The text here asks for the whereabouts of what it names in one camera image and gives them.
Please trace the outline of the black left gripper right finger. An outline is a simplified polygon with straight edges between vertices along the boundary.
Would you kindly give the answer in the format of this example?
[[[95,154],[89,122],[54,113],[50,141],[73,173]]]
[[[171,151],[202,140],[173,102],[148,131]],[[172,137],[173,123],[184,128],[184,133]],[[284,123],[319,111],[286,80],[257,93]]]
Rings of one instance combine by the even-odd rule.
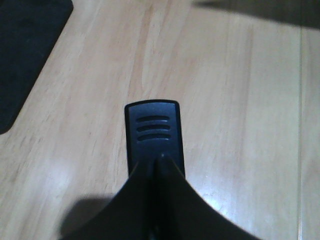
[[[166,155],[156,160],[156,200],[162,240],[255,240],[208,205]]]

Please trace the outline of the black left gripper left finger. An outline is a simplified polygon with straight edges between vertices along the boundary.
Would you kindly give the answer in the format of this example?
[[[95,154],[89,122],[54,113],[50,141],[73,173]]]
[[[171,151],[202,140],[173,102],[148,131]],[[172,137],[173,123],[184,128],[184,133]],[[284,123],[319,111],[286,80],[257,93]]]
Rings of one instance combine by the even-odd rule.
[[[157,215],[155,167],[155,158],[139,161],[110,203],[62,239],[149,240]]]

